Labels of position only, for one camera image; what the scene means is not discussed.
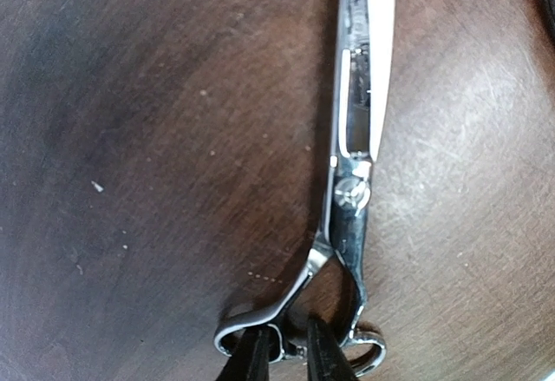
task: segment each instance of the scissor pivot screw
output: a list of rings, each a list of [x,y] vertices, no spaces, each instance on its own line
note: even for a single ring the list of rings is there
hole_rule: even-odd
[[[358,177],[341,179],[334,191],[334,199],[343,209],[360,211],[370,200],[370,187],[367,181]]]

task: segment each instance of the hair cutting scissors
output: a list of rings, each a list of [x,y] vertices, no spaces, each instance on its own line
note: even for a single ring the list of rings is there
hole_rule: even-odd
[[[257,325],[271,328],[270,362],[306,358],[306,346],[284,333],[289,306],[332,257],[355,282],[354,298],[340,328],[338,344],[370,345],[350,362],[360,377],[384,359],[386,345],[376,332],[358,326],[367,292],[362,252],[369,216],[372,169],[385,118],[395,23],[395,0],[339,0],[333,116],[327,187],[322,216],[308,258],[283,297],[267,307],[223,321],[214,335],[216,348],[230,356],[240,331]]]

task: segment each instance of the scissor handle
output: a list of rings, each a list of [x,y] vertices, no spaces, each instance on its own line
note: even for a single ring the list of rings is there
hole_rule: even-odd
[[[369,349],[362,355],[352,358],[349,363],[355,375],[359,378],[373,371],[385,359],[387,346],[379,332],[363,330],[357,327],[343,348],[354,345],[369,345]]]
[[[281,332],[281,325],[289,306],[332,255],[333,250],[330,244],[323,240],[321,232],[317,232],[303,268],[284,296],[275,303],[261,309],[241,313],[223,320],[216,329],[216,333],[214,333],[216,349],[227,356],[231,356],[238,342],[237,334],[248,327],[267,325],[272,329],[270,363],[291,358],[303,358],[305,348],[289,343]]]

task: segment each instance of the brown wood surface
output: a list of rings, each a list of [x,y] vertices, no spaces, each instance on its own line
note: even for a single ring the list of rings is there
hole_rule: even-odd
[[[555,52],[539,0],[397,0],[369,379],[555,369]],[[222,313],[310,244],[336,0],[0,0],[0,379],[214,380]],[[98,193],[91,181],[103,186]],[[337,269],[309,293],[337,307]],[[271,380],[306,378],[301,362]]]

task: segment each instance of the scissor blade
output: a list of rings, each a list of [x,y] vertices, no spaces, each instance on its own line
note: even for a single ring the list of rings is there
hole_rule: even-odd
[[[395,0],[368,0],[370,37],[370,157],[382,140],[393,56]]]

